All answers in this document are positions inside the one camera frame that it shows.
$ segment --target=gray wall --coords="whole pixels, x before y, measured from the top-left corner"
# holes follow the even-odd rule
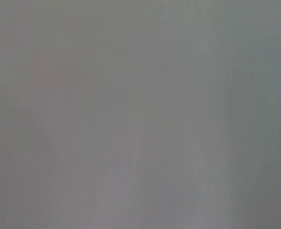
[[[0,229],[281,228],[281,2],[0,0]]]

